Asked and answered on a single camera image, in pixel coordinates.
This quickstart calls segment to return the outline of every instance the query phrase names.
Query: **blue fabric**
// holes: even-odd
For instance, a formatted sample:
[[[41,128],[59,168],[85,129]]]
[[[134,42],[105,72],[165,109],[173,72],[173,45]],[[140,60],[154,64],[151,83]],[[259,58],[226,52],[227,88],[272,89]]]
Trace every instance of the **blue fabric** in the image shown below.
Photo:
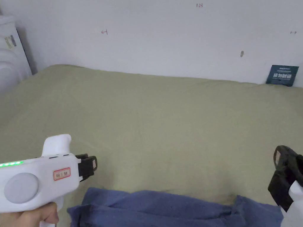
[[[242,196],[224,206],[163,192],[97,188],[89,188],[82,205],[67,211],[71,227],[280,227],[283,219],[279,207]]]

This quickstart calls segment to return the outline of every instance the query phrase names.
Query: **white wall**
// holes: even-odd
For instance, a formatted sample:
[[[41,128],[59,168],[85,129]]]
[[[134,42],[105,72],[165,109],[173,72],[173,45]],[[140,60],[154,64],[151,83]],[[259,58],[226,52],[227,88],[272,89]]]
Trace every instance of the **white wall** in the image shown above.
[[[74,64],[264,83],[281,64],[301,66],[303,87],[302,0],[0,0],[0,9],[16,16],[34,72]]]

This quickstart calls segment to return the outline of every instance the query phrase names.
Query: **green led light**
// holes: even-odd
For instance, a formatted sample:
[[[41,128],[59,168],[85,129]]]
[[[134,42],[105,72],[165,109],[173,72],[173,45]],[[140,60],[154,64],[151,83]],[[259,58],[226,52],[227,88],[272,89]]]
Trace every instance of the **green led light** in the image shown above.
[[[20,165],[22,163],[23,163],[22,161],[2,163],[2,164],[0,164],[0,167],[17,166],[17,165]]]

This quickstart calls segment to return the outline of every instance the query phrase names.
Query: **bed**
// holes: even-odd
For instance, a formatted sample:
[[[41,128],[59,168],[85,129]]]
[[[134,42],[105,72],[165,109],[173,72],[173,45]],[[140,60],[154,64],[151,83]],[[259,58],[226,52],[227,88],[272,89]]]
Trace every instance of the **bed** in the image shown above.
[[[72,153],[98,158],[58,226],[89,187],[274,204],[273,152],[302,154],[302,101],[302,88],[54,65],[0,97],[1,162],[40,156],[63,133]]]

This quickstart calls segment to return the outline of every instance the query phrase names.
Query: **sticker label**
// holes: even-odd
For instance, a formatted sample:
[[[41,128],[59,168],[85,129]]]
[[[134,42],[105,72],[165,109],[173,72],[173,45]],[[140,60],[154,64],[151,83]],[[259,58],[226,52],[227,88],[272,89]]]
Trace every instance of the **sticker label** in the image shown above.
[[[11,35],[11,36],[7,36],[4,38],[5,39],[5,42],[8,46],[9,49],[13,49],[15,48],[17,45],[16,45],[16,42],[15,42],[15,39],[14,37]]]
[[[54,171],[54,180],[60,180],[71,175],[71,168],[65,168]]]
[[[291,87],[295,81],[298,69],[298,66],[273,65],[266,83]]]

